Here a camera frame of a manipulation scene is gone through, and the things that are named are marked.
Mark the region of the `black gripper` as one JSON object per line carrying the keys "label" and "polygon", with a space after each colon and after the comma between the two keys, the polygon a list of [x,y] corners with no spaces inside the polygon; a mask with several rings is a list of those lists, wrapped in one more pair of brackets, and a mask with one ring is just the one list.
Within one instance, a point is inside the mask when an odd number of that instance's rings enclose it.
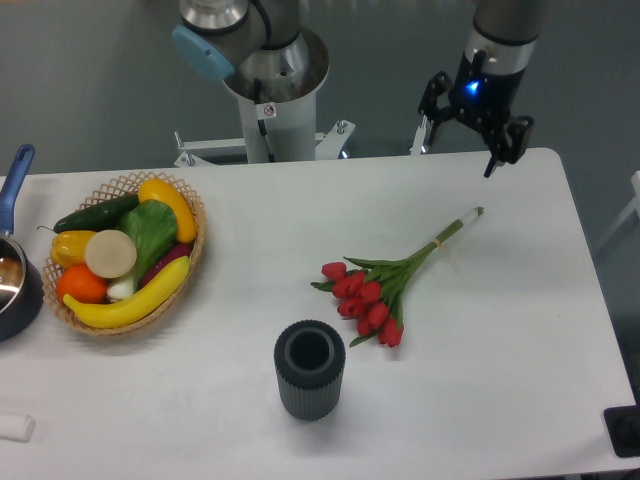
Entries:
{"label": "black gripper", "polygon": [[[483,50],[471,59],[464,54],[454,84],[448,74],[438,72],[429,80],[418,106],[427,145],[434,144],[438,128],[453,118],[478,133],[490,133],[487,146],[491,156],[485,178],[498,167],[515,165],[522,158],[534,127],[530,116],[511,117],[511,104],[524,71],[487,73],[483,68],[488,63]],[[447,93],[450,105],[439,107],[438,100]]]}

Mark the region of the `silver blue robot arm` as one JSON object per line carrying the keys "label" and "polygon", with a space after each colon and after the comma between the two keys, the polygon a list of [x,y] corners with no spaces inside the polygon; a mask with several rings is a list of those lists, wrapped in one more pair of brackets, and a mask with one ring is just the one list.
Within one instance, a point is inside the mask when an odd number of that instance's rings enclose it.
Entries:
{"label": "silver blue robot arm", "polygon": [[[478,133],[490,158],[484,175],[524,155],[534,121],[511,105],[542,30],[546,1],[479,1],[457,74],[434,75],[418,105],[410,153],[429,151],[438,128],[455,120]],[[316,94],[328,51],[300,23],[297,1],[182,1],[172,32],[179,55],[235,96],[247,159],[275,163],[339,157],[336,126],[316,139]]]}

